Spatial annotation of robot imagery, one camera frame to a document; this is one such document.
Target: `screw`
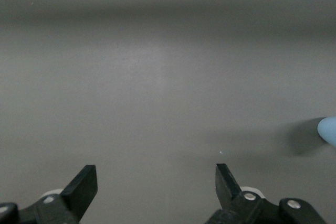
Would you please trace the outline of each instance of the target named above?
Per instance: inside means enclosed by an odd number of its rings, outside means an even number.
[[[0,207],[0,214],[3,214],[4,212],[6,212],[8,210],[7,206],[4,207]]]
[[[44,200],[43,200],[43,203],[44,204],[48,204],[48,203],[51,203],[51,202],[53,202],[54,201],[54,198],[52,197],[52,196],[48,196],[47,198],[45,198]]]
[[[254,194],[251,194],[251,193],[245,193],[244,197],[247,200],[255,200],[257,198]]]
[[[292,200],[292,199],[289,200],[289,201],[287,201],[287,205],[290,206],[291,208],[294,208],[294,209],[299,209],[299,208],[301,208],[300,203],[298,203],[297,201]]]

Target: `blue rounded tip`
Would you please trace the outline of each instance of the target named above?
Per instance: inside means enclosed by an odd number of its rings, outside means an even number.
[[[336,116],[322,119],[317,132],[326,142],[336,147]]]

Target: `gray surface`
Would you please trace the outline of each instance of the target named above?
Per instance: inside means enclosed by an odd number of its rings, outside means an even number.
[[[83,224],[203,223],[223,162],[335,223],[334,0],[113,1],[0,1],[0,201],[96,164]]]

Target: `silver screw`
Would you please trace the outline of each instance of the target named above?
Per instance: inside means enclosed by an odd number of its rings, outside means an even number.
[[[247,200],[255,200],[257,198],[254,194],[251,194],[251,193],[245,193],[244,197]]]
[[[0,207],[0,214],[3,214],[4,212],[6,212],[8,210],[8,207]]]
[[[48,204],[54,201],[54,198],[52,196],[49,196],[47,198],[45,198],[45,200],[43,200],[44,204]]]
[[[299,209],[299,208],[301,208],[300,203],[298,203],[297,201],[292,200],[292,199],[289,200],[289,201],[287,201],[287,205],[290,206],[291,208],[294,208],[294,209]]]

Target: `light blue object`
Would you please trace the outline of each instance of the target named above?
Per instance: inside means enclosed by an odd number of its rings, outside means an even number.
[[[336,147],[336,116],[322,119],[317,132],[326,142]]]

